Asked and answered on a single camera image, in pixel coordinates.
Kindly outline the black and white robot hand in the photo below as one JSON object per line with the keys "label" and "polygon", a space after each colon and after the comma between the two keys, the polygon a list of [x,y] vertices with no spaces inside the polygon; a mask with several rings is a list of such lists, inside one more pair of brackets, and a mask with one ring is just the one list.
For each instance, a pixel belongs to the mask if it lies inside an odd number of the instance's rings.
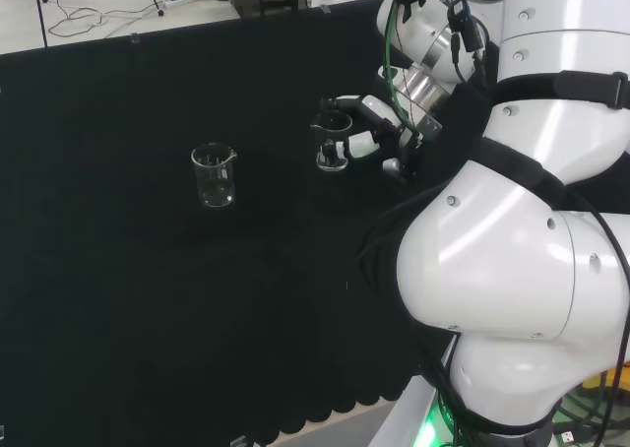
{"label": "black and white robot hand", "polygon": [[442,126],[416,104],[411,111],[419,120],[407,126],[376,96],[322,99],[310,123],[316,165],[326,172],[341,172],[352,163],[376,158],[387,175],[403,182],[415,179],[419,147],[439,135]]}

